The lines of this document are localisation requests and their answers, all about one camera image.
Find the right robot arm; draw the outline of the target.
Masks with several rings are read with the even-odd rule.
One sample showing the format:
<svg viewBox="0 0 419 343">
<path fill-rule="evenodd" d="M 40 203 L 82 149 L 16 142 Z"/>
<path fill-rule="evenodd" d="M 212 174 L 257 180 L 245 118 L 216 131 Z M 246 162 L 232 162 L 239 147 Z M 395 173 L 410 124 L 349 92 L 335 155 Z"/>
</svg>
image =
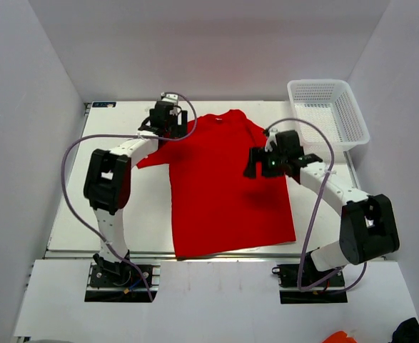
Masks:
<svg viewBox="0 0 419 343">
<path fill-rule="evenodd" d="M 315 154 L 306 154 L 296 131 L 272 134 L 264 147 L 252 147 L 244 176 L 290 177 L 314 192 L 340 217 L 339 238 L 306 252 L 301 259 L 304 279 L 318 285 L 329 271 L 358 265 L 400 248 L 398 229 L 390 199 L 370 195 L 344 182 Z"/>
</svg>

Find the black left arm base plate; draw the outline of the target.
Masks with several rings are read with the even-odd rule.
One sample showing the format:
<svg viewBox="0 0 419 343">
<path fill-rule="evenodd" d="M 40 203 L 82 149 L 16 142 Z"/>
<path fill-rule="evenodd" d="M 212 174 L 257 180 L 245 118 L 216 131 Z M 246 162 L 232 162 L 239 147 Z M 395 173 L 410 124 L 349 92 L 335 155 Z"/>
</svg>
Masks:
<svg viewBox="0 0 419 343">
<path fill-rule="evenodd" d="M 158 293 L 160 266 L 139 264 L 141 272 L 126 267 L 123 275 L 107 272 L 93 263 L 84 301 L 93 303 L 152 303 Z"/>
</svg>

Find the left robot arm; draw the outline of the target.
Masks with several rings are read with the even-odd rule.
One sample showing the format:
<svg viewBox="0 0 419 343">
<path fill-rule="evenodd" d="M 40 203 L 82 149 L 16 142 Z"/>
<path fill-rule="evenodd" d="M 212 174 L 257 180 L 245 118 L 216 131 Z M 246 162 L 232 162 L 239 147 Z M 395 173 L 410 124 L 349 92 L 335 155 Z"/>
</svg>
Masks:
<svg viewBox="0 0 419 343">
<path fill-rule="evenodd" d="M 131 195 L 132 169 L 158 151 L 160 138 L 181 139 L 187 135 L 188 112 L 179 105 L 179 95 L 163 93 L 138 128 L 138 136 L 108 150 L 93 151 L 84 184 L 103 236 L 94 261 L 107 267 L 107 277 L 117 285 L 131 278 L 131 267 L 123 227 L 123 209 Z"/>
</svg>

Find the red t-shirt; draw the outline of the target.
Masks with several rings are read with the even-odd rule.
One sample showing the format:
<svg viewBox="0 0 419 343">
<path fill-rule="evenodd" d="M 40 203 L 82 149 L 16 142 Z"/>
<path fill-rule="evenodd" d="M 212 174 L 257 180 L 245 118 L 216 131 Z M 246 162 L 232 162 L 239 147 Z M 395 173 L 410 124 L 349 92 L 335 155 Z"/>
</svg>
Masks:
<svg viewBox="0 0 419 343">
<path fill-rule="evenodd" d="M 190 121 L 194 133 L 169 141 L 137 165 L 168 165 L 171 228 L 178 258 L 201 257 L 296 240 L 285 179 L 244 177 L 263 128 L 239 109 Z"/>
</svg>

